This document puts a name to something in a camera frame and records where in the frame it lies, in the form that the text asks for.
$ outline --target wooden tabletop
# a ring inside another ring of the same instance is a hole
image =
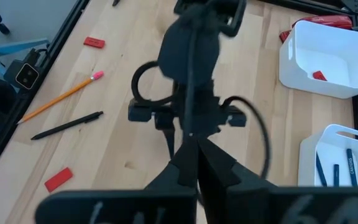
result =
[[[90,1],[27,112],[94,72],[103,70],[105,76],[16,129],[0,158],[0,223],[33,223],[37,205],[49,195],[44,182],[64,167],[74,177],[56,192],[141,189],[167,165],[163,134],[155,130],[153,122],[129,122],[127,106],[132,98],[132,75],[140,65],[157,58],[163,34],[176,18],[175,3],[124,0],[112,7],[111,0]],[[296,185],[302,139],[331,123],[353,127],[350,99],[291,90],[278,79],[278,35],[305,16],[309,15],[249,1],[239,34],[233,39],[221,36],[221,54],[214,70],[217,95],[244,96],[263,114],[273,147],[268,179],[277,185]],[[84,46],[87,36],[105,40],[106,46]],[[142,77],[140,92],[158,99],[168,96],[171,86],[155,69]],[[92,123],[30,140],[39,132],[95,111],[104,111],[104,115]],[[246,112],[246,128],[223,127],[210,139],[259,173],[263,145],[255,119]],[[202,209],[198,219],[205,223]]]

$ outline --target black metal frame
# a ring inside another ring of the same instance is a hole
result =
[[[49,45],[48,57],[45,57],[39,65],[39,67],[41,68],[39,81],[34,85],[31,91],[23,90],[19,92],[11,112],[5,120],[4,125],[1,126],[0,129],[0,156],[4,151],[6,145],[8,144],[9,140],[11,139],[14,131],[16,130],[17,121],[21,117],[23,117],[27,108],[30,106],[32,99],[41,87],[42,82],[44,81],[53,63],[58,57],[60,51],[65,45],[67,38],[71,34],[75,24],[81,17],[82,12],[85,9],[86,5],[89,3],[89,1],[90,0],[77,0],[75,5],[73,6],[73,9],[70,11],[69,15],[65,19],[62,27],[58,31],[56,37]]]
[[[83,9],[89,3],[90,0],[78,0],[74,5],[73,9],[69,13],[65,22],[62,25],[62,28],[59,30],[55,40],[53,40],[52,44],[49,47],[50,56],[49,58],[45,58],[41,63],[40,67],[43,71],[40,74],[40,81],[35,84],[34,89],[28,93],[20,92],[18,99],[16,100],[12,111],[10,112],[4,126],[0,130],[0,155],[2,154],[4,148],[8,144],[10,138],[12,137],[15,129],[16,122],[19,118],[21,118],[26,109],[29,107],[32,99],[40,88],[43,80],[47,76],[50,68],[52,67],[54,61],[59,55],[62,47],[67,41],[68,36],[73,30],[76,22],[82,15]],[[295,10],[316,14],[319,16],[323,15],[333,15],[340,14],[349,16],[354,26],[358,26],[358,12],[344,11],[340,9],[336,9],[335,7],[323,6],[321,4],[316,4],[313,2],[309,2],[307,0],[261,0],[267,3],[276,4],[283,7],[292,8]],[[353,115],[354,115],[354,127],[358,129],[358,96],[353,97]]]

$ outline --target white bin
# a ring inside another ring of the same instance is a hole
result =
[[[322,71],[327,81],[313,78]],[[358,95],[358,32],[299,21],[280,49],[283,85],[337,98]]]
[[[322,186],[316,168],[316,153],[318,153],[328,187],[333,186],[334,164],[339,164],[339,186],[351,187],[346,149],[352,149],[358,183],[358,140],[340,135],[338,132],[358,135],[358,131],[354,129],[331,124],[324,131],[301,142],[298,169],[299,186]]]

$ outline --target yellow pencil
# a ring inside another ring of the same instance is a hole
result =
[[[82,83],[80,83],[76,87],[72,88],[71,90],[69,90],[69,91],[65,92],[64,94],[58,96],[57,98],[53,99],[51,102],[47,103],[46,105],[41,106],[40,108],[36,109],[31,114],[25,115],[19,122],[17,122],[17,124],[21,124],[21,123],[23,123],[25,121],[30,120],[31,118],[37,116],[39,113],[41,113],[44,110],[50,108],[54,104],[60,102],[62,99],[66,98],[66,97],[70,96],[71,94],[75,93],[76,91],[84,88],[87,84],[89,84],[89,83],[91,83],[91,82],[93,82],[95,80],[98,80],[103,75],[104,75],[104,73],[102,71],[96,72],[95,74],[93,74],[91,76],[91,78],[88,78],[87,80],[83,81]]]

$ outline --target black pen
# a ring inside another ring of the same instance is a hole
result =
[[[67,124],[63,124],[63,125],[60,125],[59,127],[52,128],[51,130],[39,133],[36,136],[32,137],[31,140],[41,139],[41,138],[49,136],[51,134],[55,134],[59,131],[63,131],[64,129],[70,128],[72,126],[76,126],[77,124],[88,123],[90,121],[94,121],[94,120],[98,119],[101,114],[103,114],[103,111],[95,112],[95,113],[89,114],[88,116],[85,116],[83,118],[79,118],[74,121],[70,121]]]

